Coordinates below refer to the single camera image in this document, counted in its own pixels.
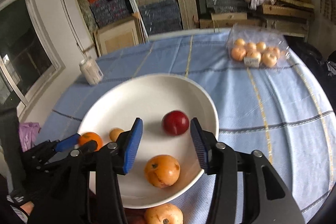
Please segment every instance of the window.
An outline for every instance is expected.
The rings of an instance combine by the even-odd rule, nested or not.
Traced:
[[[0,108],[20,114],[61,63],[34,0],[0,0]]]

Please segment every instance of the purple bag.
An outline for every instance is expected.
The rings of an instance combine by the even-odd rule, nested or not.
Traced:
[[[40,125],[38,122],[24,122],[19,125],[19,136],[23,152],[32,147],[39,131]]]

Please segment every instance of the table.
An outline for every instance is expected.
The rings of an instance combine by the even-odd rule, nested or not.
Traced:
[[[90,107],[108,90],[150,73],[184,75],[200,84],[219,116],[219,141],[245,153],[261,150],[298,203],[305,221],[317,212],[335,183],[336,117],[319,83],[291,52],[281,68],[247,69],[229,59],[228,31],[174,37],[101,57],[101,83],[80,76],[59,99],[37,142],[64,139],[77,129]],[[65,155],[56,155],[55,159]],[[174,199],[184,223],[206,221],[214,176],[203,175]],[[236,222],[242,217],[239,175]]]

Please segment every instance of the shelf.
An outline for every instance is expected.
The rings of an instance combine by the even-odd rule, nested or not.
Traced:
[[[150,42],[167,39],[167,38],[174,38],[180,36],[189,36],[189,35],[198,35],[198,34],[207,34],[207,33],[219,33],[219,32],[229,32],[231,28],[215,28],[213,29],[192,29],[192,30],[182,30],[182,31],[175,31],[175,32],[166,32],[166,33],[159,33],[148,36],[148,40]],[[280,32],[282,35],[288,35],[290,37],[305,37],[302,33],[288,33],[288,32]]]

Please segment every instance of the metal screw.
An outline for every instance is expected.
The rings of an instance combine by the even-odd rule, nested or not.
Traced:
[[[225,149],[225,148],[226,148],[226,145],[225,145],[225,143],[218,142],[218,143],[216,143],[216,147],[217,147],[218,149]]]
[[[77,157],[77,156],[79,155],[79,150],[77,150],[77,149],[72,150],[72,151],[70,152],[70,155],[71,155],[72,157]]]
[[[254,150],[253,155],[256,156],[257,158],[261,158],[263,156],[262,152],[259,150]]]
[[[111,142],[107,144],[108,149],[116,149],[118,147],[117,143]]]

